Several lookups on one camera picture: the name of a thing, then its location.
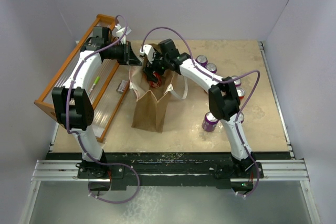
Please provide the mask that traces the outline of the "brown canvas tote bag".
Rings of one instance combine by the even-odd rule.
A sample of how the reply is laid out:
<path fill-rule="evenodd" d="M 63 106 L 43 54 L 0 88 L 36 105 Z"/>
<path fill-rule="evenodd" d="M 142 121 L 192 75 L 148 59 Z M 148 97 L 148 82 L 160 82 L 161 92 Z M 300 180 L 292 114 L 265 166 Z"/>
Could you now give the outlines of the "brown canvas tote bag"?
<path fill-rule="evenodd" d="M 163 132 L 166 109 L 171 97 L 184 100 L 188 94 L 187 79 L 183 78 L 183 94 L 176 91 L 176 72 L 168 70 L 161 79 L 160 84 L 150 86 L 146 80 L 142 67 L 131 67 L 129 71 L 130 89 L 136 97 L 132 127 L 135 129 Z"/>

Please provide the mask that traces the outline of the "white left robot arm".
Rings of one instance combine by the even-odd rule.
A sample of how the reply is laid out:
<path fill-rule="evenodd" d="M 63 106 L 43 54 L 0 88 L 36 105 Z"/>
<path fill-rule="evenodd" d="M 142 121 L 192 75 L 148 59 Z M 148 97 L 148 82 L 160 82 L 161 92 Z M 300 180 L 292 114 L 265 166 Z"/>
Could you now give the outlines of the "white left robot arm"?
<path fill-rule="evenodd" d="M 125 39 L 131 29 L 120 25 L 116 25 L 116 29 L 117 40 L 113 40 L 109 27 L 95 26 L 92 36 L 80 48 L 78 62 L 70 77 L 51 92 L 57 122 L 75 137 L 81 148 L 79 170 L 96 178 L 107 174 L 108 165 L 92 127 L 94 109 L 88 95 L 90 82 L 107 59 L 116 60 L 120 65 L 142 65 L 132 51 L 130 42 Z"/>

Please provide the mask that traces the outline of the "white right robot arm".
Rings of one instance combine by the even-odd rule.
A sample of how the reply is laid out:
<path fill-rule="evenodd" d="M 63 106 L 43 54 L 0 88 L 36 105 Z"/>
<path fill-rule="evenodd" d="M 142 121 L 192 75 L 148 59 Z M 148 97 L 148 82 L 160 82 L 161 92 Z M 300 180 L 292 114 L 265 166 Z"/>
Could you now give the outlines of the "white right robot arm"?
<path fill-rule="evenodd" d="M 180 53 L 171 39 L 158 44 L 142 45 L 140 55 L 147 58 L 144 73 L 151 81 L 158 81 L 155 73 L 162 75 L 167 70 L 174 71 L 198 84 L 208 94 L 210 113 L 225 128 L 231 149 L 233 170 L 238 177 L 246 177 L 252 171 L 255 158 L 249 147 L 241 120 L 240 98 L 234 80 L 220 77 L 202 67 L 190 54 Z"/>

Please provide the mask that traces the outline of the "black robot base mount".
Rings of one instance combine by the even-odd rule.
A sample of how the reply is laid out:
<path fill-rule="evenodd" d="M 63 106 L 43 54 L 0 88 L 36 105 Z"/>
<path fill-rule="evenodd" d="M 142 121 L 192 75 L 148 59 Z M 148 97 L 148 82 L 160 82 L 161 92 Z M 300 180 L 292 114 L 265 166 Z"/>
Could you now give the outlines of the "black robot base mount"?
<path fill-rule="evenodd" d="M 108 153 L 110 166 L 90 164 L 79 153 L 48 153 L 46 160 L 61 165 L 60 172 L 74 171 L 73 179 L 87 180 L 91 189 L 126 190 L 129 186 L 215 187 L 250 191 L 252 180 L 266 177 L 269 161 L 291 159 L 289 152 L 257 152 L 257 165 L 239 168 L 228 152 Z"/>

